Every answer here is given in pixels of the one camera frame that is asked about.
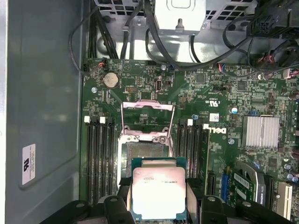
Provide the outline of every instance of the chipset heatsink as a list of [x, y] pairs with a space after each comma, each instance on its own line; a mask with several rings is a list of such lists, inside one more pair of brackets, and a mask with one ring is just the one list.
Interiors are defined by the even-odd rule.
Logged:
[[279, 118], [250, 117], [243, 119], [243, 147], [278, 147]]

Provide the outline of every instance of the label sticker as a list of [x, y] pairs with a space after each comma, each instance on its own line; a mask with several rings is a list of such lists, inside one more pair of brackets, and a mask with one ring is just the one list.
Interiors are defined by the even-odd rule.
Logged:
[[219, 114], [211, 113], [210, 114], [210, 122], [219, 122]]
[[238, 193], [238, 195], [240, 195], [244, 200], [246, 200], [246, 195], [245, 195], [243, 192], [241, 192], [239, 189], [237, 189], [237, 193]]
[[246, 181], [243, 178], [241, 178], [238, 174], [235, 174], [234, 178], [235, 178], [236, 181], [238, 181], [244, 187], [246, 187], [247, 189], [249, 189], [249, 183], [248, 183], [248, 181]]
[[36, 145], [23, 148], [22, 152], [22, 185], [28, 183], [36, 176]]

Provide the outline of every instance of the blue pcie slot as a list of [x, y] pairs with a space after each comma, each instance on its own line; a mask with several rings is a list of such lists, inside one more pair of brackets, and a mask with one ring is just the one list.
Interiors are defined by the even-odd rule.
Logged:
[[229, 184], [229, 176], [227, 174], [222, 174], [221, 198], [225, 202], [228, 202], [228, 184]]

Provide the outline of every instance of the motherboard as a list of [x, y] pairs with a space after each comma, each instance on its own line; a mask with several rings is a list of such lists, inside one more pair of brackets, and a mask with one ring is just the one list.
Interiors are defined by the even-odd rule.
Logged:
[[[99, 64], [87, 59], [85, 69]], [[298, 78], [225, 71], [107, 59], [83, 77], [80, 199], [115, 194], [133, 158], [186, 157], [186, 177], [204, 194], [253, 200], [299, 223]]]

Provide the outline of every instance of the cable clip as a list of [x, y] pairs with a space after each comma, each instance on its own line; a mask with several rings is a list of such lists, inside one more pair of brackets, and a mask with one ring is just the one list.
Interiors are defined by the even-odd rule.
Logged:
[[128, 33], [129, 33], [129, 32], [130, 32], [130, 27], [129, 27], [129, 26], [123, 26], [123, 27], [122, 27], [122, 31], [123, 31], [123, 32], [128, 32]]

